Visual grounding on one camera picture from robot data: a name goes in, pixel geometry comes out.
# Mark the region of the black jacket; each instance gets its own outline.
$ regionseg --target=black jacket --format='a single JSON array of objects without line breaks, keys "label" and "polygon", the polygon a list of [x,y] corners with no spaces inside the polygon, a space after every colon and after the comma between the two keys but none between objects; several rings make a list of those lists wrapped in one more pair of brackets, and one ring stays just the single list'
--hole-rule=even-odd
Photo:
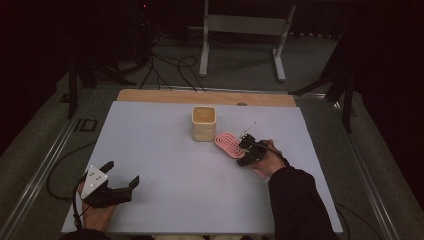
[{"label": "black jacket", "polygon": [[[336,240],[327,210],[318,195],[315,179],[287,167],[275,172],[268,182],[277,240]],[[95,230],[81,229],[61,238],[109,239]]]}]

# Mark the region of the white table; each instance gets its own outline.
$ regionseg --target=white table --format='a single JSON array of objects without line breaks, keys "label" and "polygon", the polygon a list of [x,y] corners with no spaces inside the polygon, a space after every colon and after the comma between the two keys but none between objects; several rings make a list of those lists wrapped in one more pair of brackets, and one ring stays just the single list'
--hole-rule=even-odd
[{"label": "white table", "polygon": [[[212,142],[191,139],[198,104],[114,102],[88,165],[115,161],[109,186],[140,175],[133,201],[120,205],[109,231],[151,235],[270,234],[274,225],[267,179],[239,167]],[[214,105],[217,132],[235,135],[257,121],[258,140],[274,139],[296,167],[311,173],[335,232],[333,201],[299,108]],[[72,211],[63,232],[74,231]]]}]

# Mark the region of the white metal frame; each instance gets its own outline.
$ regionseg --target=white metal frame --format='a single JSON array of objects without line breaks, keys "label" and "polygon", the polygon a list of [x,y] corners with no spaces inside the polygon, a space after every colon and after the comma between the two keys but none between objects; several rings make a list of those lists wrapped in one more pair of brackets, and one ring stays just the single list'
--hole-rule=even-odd
[{"label": "white metal frame", "polygon": [[277,49],[273,49],[275,69],[278,81],[284,82],[286,75],[281,61],[281,52],[290,29],[290,24],[296,9],[295,5],[290,7],[286,19],[253,18],[225,15],[209,15],[209,0],[205,0],[205,12],[203,19],[203,48],[200,59],[199,75],[205,77],[208,71],[209,58],[209,31],[252,33],[264,35],[280,36],[280,43]]}]

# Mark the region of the pink object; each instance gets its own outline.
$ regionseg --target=pink object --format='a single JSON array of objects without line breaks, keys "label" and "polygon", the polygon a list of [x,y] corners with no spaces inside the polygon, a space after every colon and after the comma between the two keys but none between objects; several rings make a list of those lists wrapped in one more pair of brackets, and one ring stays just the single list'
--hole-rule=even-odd
[{"label": "pink object", "polygon": [[[215,143],[232,158],[239,159],[244,156],[243,150],[239,147],[240,142],[231,133],[223,132],[218,134],[215,137]],[[253,171],[255,171],[262,178],[266,177],[263,172],[257,169],[253,169]]]}]

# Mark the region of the hand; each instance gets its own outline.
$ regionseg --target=hand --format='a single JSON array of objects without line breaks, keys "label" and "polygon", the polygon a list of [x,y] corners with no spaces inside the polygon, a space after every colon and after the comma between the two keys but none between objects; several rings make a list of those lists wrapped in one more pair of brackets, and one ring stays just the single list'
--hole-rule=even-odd
[{"label": "hand", "polygon": [[[84,182],[78,187],[78,193],[81,196]],[[87,203],[82,201],[83,227],[86,229],[94,229],[100,232],[106,232],[113,212],[118,205],[113,205],[105,208],[92,208]]]},{"label": "hand", "polygon": [[[278,151],[274,147],[274,141],[268,140],[267,145],[268,145],[268,148]],[[263,172],[268,177],[271,177],[272,174],[274,174],[276,171],[280,170],[281,168],[285,168],[286,165],[281,160],[281,158],[277,155],[277,153],[268,150],[266,151],[263,159],[253,162],[252,164],[250,164],[250,167]]]}]

